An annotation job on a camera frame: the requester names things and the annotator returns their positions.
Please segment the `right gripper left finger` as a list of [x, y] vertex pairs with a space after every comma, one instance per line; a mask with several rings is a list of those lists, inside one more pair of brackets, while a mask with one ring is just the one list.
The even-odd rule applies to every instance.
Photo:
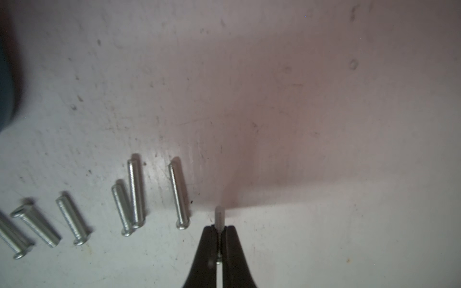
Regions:
[[192, 262], [184, 288], [217, 287], [218, 236], [214, 225], [206, 226]]

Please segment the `teal plastic storage tray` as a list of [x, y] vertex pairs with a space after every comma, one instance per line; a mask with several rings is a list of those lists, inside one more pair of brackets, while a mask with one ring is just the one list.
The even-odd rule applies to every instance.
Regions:
[[1, 43], [1, 132], [9, 125], [15, 106], [15, 88], [10, 63], [4, 45]]

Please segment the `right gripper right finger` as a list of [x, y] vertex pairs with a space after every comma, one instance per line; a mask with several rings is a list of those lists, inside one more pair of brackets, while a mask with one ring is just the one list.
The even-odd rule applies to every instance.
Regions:
[[221, 238], [224, 288], [256, 288], [235, 226], [225, 227]]

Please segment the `silver screw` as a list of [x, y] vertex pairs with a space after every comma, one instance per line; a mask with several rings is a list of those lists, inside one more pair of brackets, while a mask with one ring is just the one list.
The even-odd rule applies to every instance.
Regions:
[[222, 263], [222, 233], [225, 228], [225, 212], [221, 206], [215, 208], [215, 229], [217, 232], [217, 265]]
[[13, 251], [13, 259], [26, 256], [34, 244], [1, 212], [1, 239]]
[[89, 233], [87, 232], [83, 220], [79, 217], [74, 208], [71, 199], [67, 195], [62, 194], [57, 198], [56, 204], [74, 235], [74, 245], [81, 246], [86, 243], [89, 239]]
[[22, 220], [47, 246], [55, 248], [61, 237], [33, 204], [24, 204], [10, 213], [12, 218]]
[[122, 224], [121, 235], [128, 237], [134, 232], [134, 227], [132, 212], [124, 187], [119, 182], [116, 182], [111, 187], [111, 192]]
[[176, 208], [176, 228], [185, 230], [190, 225], [190, 216], [185, 200], [185, 192], [182, 181], [181, 169], [176, 161], [171, 161], [169, 166], [170, 182], [174, 193], [174, 203]]
[[144, 203], [141, 190], [141, 174], [139, 169], [139, 161], [137, 159], [129, 159], [127, 161], [128, 180], [130, 185], [130, 194], [132, 199], [133, 210], [133, 227], [141, 228], [145, 223]]

